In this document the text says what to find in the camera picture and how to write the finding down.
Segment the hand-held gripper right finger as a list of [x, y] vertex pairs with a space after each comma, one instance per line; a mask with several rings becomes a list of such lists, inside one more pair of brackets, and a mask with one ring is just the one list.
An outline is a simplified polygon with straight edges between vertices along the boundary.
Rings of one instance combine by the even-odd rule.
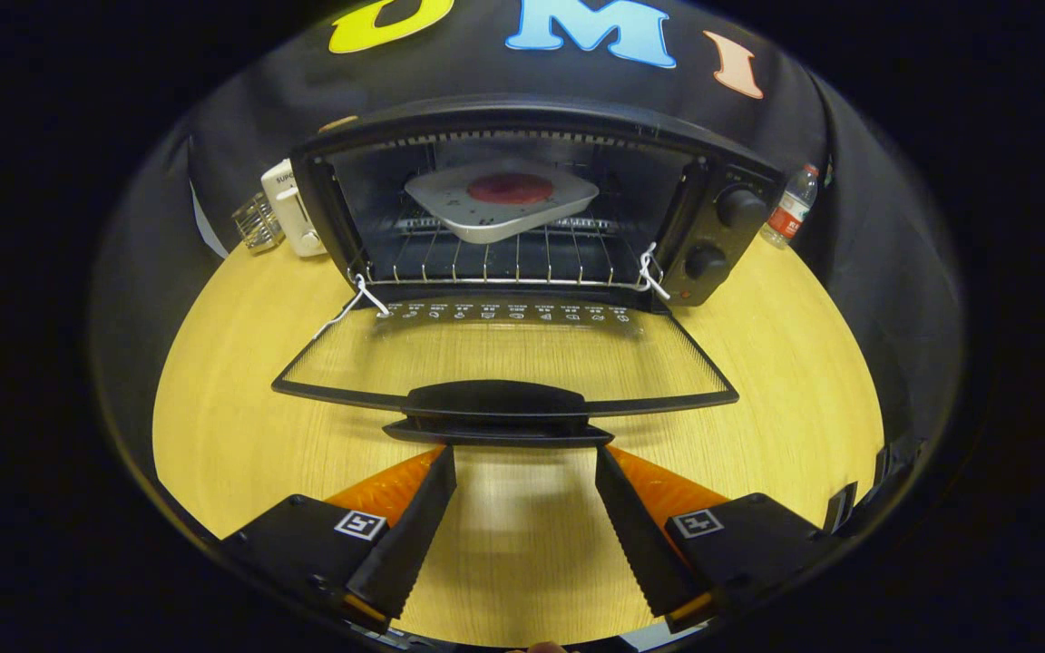
[[836, 547], [771, 499], [729, 499], [638, 454], [597, 449], [594, 486], [652, 616], [672, 632], [744, 615]]

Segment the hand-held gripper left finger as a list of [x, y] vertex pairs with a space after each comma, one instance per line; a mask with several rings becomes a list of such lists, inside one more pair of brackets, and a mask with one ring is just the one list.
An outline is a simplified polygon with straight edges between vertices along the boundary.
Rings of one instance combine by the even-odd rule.
[[316, 615], [382, 635], [401, 617], [457, 486], [451, 445], [330, 499], [294, 493], [220, 539], [249, 578]]

